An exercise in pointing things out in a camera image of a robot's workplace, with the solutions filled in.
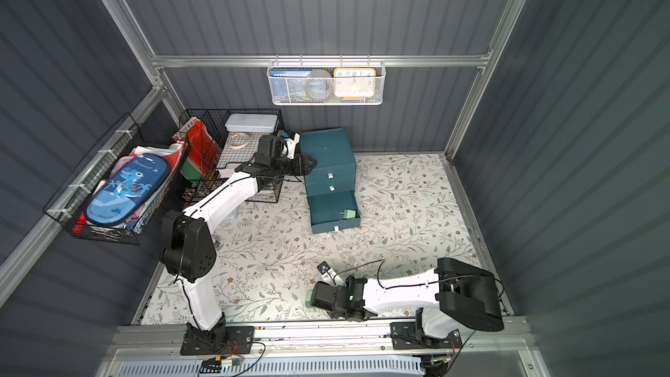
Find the teal drawer cabinet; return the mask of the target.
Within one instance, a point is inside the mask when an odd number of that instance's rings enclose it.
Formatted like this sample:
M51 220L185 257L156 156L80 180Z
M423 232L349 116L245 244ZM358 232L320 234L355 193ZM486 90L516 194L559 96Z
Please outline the teal drawer cabinet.
M357 228L361 223L355 197L357 164L347 132L334 128L304 133L300 150L317 161L305 177L305 191L314 234ZM344 209L356 209L353 219L342 219Z

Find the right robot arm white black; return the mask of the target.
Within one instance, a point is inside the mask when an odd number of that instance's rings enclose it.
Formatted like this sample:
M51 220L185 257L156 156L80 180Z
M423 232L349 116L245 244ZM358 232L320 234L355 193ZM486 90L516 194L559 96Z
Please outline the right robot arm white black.
M324 262L322 281L309 293L307 305L332 319L362 322L396 310L416 313L418 339L445 340L465 326L473 331L504 330L499 279L491 272L454 258L439 258L433 269L397 279L343 279Z

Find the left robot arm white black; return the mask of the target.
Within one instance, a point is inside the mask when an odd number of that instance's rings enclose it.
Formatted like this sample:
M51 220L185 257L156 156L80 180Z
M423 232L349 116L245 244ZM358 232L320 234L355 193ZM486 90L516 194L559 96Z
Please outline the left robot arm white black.
M243 202L285 176L307 176L317 162L299 150L301 134L267 134L258 140L258 149L241 163L222 185L181 212L170 211L163 218L170 246L161 262L179 284L188 303L188 323L211 332L225 322L216 301L211 271L216 263L213 233Z

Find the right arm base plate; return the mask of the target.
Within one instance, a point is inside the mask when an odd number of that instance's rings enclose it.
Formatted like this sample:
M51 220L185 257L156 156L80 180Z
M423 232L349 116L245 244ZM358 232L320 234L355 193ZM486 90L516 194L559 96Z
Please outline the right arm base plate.
M395 350L414 349L450 349L455 351L462 347L462 337L458 329L446 337L430 337L417 327L415 322L392 322L390 336Z

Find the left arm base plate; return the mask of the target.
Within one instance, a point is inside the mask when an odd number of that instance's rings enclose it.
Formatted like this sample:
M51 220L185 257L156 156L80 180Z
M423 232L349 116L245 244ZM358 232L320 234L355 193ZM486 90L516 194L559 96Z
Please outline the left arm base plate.
M253 326L224 326L202 331L187 324L181 356L249 354L254 341Z

